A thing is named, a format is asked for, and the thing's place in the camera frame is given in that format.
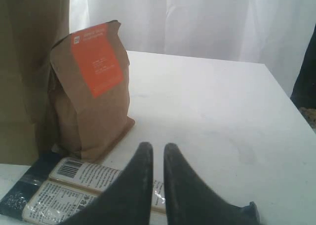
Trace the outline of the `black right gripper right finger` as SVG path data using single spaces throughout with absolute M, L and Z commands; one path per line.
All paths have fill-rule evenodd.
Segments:
M 257 206 L 238 207 L 215 193 L 193 170 L 178 146 L 168 143 L 163 156 L 167 222 L 170 225 L 258 225 Z

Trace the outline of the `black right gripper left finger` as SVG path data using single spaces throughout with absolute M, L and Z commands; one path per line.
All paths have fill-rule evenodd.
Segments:
M 153 147 L 141 142 L 118 178 L 64 225 L 148 225 L 153 194 Z

